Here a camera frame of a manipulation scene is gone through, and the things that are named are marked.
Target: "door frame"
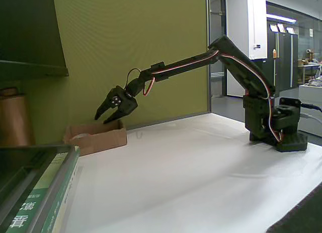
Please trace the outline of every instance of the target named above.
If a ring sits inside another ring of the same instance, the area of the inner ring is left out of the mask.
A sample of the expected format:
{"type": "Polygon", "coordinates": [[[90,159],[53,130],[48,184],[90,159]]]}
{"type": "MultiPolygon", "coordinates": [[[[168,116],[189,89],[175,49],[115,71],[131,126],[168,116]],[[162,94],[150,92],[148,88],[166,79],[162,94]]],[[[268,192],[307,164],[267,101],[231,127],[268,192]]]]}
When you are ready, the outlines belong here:
{"type": "MultiPolygon", "coordinates": [[[[220,0],[221,5],[221,30],[222,34],[227,34],[226,26],[226,0],[220,0]]],[[[210,45],[210,0],[206,0],[206,25],[207,25],[207,47],[210,45]]],[[[224,71],[224,76],[221,79],[222,83],[222,95],[227,95],[227,69],[222,65],[224,71]]],[[[210,65],[207,66],[207,97],[208,97],[208,112],[212,112],[211,108],[211,74],[210,74],[210,65]]]]}

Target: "doorway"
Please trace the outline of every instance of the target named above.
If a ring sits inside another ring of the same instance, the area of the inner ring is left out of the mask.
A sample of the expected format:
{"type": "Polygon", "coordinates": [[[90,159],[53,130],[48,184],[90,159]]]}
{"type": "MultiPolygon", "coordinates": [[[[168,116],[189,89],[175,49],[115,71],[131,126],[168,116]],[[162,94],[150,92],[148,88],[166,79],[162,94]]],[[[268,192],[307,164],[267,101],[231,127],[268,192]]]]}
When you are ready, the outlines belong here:
{"type": "MultiPolygon", "coordinates": [[[[225,0],[208,0],[209,7],[209,44],[226,34],[225,0]]],[[[223,63],[218,61],[209,66],[211,100],[226,95],[226,71],[223,63]]]]}

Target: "white pillar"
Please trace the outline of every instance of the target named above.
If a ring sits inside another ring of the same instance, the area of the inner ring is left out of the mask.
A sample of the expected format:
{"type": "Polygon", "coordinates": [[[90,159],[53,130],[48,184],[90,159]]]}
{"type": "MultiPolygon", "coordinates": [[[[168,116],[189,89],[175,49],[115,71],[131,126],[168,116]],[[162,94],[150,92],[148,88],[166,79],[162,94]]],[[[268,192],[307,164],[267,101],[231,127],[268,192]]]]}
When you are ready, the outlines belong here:
{"type": "MultiPolygon", "coordinates": [[[[250,59],[267,58],[266,0],[226,0],[227,36],[250,59]]],[[[227,95],[245,90],[227,73],[227,95]]]]}

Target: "white table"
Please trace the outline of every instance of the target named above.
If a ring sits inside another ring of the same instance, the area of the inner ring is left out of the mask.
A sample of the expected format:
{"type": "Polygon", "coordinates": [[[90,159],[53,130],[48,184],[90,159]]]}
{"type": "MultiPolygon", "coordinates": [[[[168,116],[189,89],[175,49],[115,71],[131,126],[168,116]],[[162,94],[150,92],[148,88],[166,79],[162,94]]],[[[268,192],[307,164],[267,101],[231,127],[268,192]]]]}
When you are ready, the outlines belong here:
{"type": "Polygon", "coordinates": [[[322,147],[252,145],[214,114],[128,131],[79,160],[63,232],[265,232],[322,181],[322,147]]]}

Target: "ceiling light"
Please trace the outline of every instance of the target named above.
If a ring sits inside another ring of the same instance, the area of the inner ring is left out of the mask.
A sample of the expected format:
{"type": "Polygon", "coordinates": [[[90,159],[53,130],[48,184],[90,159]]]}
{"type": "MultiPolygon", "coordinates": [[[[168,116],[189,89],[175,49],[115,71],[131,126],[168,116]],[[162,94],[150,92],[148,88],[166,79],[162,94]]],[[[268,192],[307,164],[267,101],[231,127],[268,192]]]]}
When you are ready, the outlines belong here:
{"type": "Polygon", "coordinates": [[[289,22],[289,23],[296,23],[296,20],[295,19],[285,18],[285,17],[273,15],[273,14],[266,14],[266,17],[267,18],[271,18],[271,19],[277,19],[277,20],[289,22]]]}

